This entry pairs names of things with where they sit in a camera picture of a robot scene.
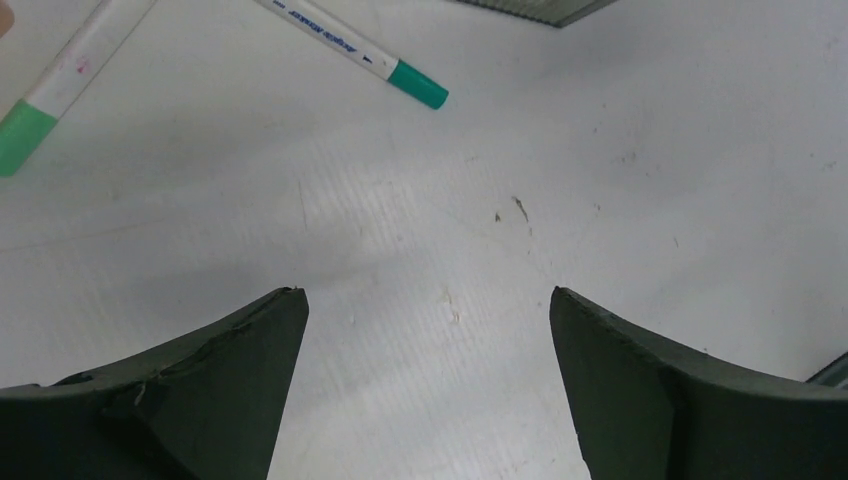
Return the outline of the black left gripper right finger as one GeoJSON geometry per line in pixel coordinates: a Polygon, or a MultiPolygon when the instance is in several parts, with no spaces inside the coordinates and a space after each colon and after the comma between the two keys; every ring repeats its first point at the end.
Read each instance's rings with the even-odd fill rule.
{"type": "Polygon", "coordinates": [[[715,358],[564,287],[549,319],[592,478],[846,477],[847,389],[715,358]]]}

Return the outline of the white marker teal cap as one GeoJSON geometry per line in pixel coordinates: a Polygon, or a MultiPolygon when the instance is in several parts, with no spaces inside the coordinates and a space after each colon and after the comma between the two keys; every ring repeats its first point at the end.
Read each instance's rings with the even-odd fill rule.
{"type": "Polygon", "coordinates": [[[427,107],[440,109],[447,89],[328,10],[307,0],[258,4],[427,107]]]}

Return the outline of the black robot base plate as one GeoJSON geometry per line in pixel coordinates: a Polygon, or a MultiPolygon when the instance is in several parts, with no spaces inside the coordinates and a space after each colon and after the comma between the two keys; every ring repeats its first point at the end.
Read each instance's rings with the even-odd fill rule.
{"type": "Polygon", "coordinates": [[[809,384],[847,389],[848,353],[844,353],[807,380],[809,384]]]}

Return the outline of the smoked clear drawer box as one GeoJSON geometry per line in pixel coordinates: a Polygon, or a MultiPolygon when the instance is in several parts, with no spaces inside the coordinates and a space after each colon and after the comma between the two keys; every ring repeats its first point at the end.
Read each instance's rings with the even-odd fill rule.
{"type": "Polygon", "coordinates": [[[562,29],[616,0],[459,0],[520,19],[562,29]]]}

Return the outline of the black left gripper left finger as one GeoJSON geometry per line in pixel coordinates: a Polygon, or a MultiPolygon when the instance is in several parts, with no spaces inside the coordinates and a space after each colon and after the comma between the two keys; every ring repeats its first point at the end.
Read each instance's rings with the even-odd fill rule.
{"type": "Polygon", "coordinates": [[[5,479],[264,479],[309,316],[280,288],[205,327],[1,392],[5,479]]]}

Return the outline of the white marker green caps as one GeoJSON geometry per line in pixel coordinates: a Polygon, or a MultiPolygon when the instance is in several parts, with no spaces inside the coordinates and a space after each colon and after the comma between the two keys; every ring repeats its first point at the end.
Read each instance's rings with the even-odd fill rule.
{"type": "Polygon", "coordinates": [[[32,156],[155,4],[100,1],[1,120],[3,177],[14,175],[32,156]]]}

